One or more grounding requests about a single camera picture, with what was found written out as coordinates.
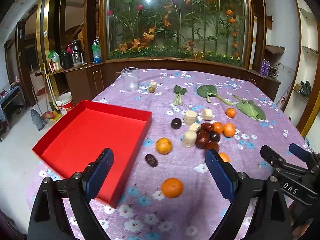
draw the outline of red box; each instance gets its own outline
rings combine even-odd
[[[114,163],[98,198],[115,208],[151,125],[151,115],[83,100],[37,142],[33,151],[57,174],[69,178],[95,161],[104,148],[112,149]]]

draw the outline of purple tablecloth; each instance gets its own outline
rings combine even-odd
[[[156,92],[152,94],[148,93],[151,81],[158,83]],[[212,98],[212,103],[209,104],[205,98],[197,95],[196,89],[207,84],[215,85],[218,94],[232,102],[237,102],[232,94],[254,100],[265,111],[267,119],[258,122],[238,110],[235,118],[227,117],[225,110],[229,106],[217,98]],[[188,90],[183,96],[183,106],[172,104],[175,85]],[[94,101],[152,111],[151,127],[118,208],[113,209],[96,200],[90,202],[99,222],[112,240],[206,240],[220,223],[229,201],[221,196],[204,164],[204,150],[182,147],[181,137],[188,129],[187,125],[179,130],[170,127],[171,120],[176,117],[183,119],[188,109],[200,114],[203,108],[210,108],[214,114],[212,122],[232,122],[236,126],[234,137],[221,136],[220,152],[228,154],[236,171],[245,171],[251,178],[266,179],[271,174],[271,167],[260,157],[260,148],[265,144],[296,165],[303,163],[288,151],[290,143],[309,150],[283,112],[261,90],[243,80],[193,71],[141,70],[138,91],[125,91],[123,80],[118,78]],[[167,155],[160,155],[155,150],[155,142],[161,137],[172,141],[173,150]],[[145,162],[144,158],[148,153],[158,159],[159,165],[156,168]],[[30,207],[41,180],[46,176],[59,179],[51,169],[40,163],[27,189]],[[184,184],[183,193],[175,199],[165,198],[160,191],[162,182],[171,177],[180,179]],[[65,201],[65,206],[75,236],[83,239],[68,201]],[[253,207],[254,200],[237,239],[244,237]]]

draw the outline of aquarium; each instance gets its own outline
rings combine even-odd
[[[192,58],[243,66],[245,0],[107,0],[108,59]]]

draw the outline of metal screw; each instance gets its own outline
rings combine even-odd
[[[74,179],[79,179],[80,177],[81,177],[81,172],[76,172],[76,173],[74,173],[73,175],[72,175],[72,177],[74,178]]]
[[[43,182],[44,182],[44,183],[48,183],[48,182],[50,181],[50,179],[51,179],[50,177],[45,177],[45,178],[43,179]]]
[[[247,174],[245,174],[244,172],[241,171],[241,172],[238,173],[238,176],[241,179],[245,179],[247,177]]]
[[[277,178],[275,176],[270,176],[269,179],[271,180],[271,182],[276,182],[277,181]]]

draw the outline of green vegetable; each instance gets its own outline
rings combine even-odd
[[[176,106],[176,105],[180,105],[182,106],[183,103],[182,103],[182,97],[186,92],[187,92],[187,89],[186,88],[181,88],[180,86],[174,86],[174,90],[173,92],[176,94],[176,98],[173,102],[173,104]]]
[[[226,101],[224,98],[222,98],[221,96],[219,96],[217,94],[217,89],[213,85],[204,85],[204,86],[199,87],[197,89],[197,94],[203,98],[206,98],[208,103],[211,103],[210,97],[216,97],[216,98],[219,98],[221,101],[223,101],[228,106],[233,106],[232,102]]]
[[[244,114],[246,114],[249,117],[253,117],[255,120],[261,119],[265,120],[266,119],[266,114],[263,112],[263,110],[259,106],[254,105],[253,100],[243,100],[242,98],[233,95],[235,98],[241,100],[237,104],[237,108]]]

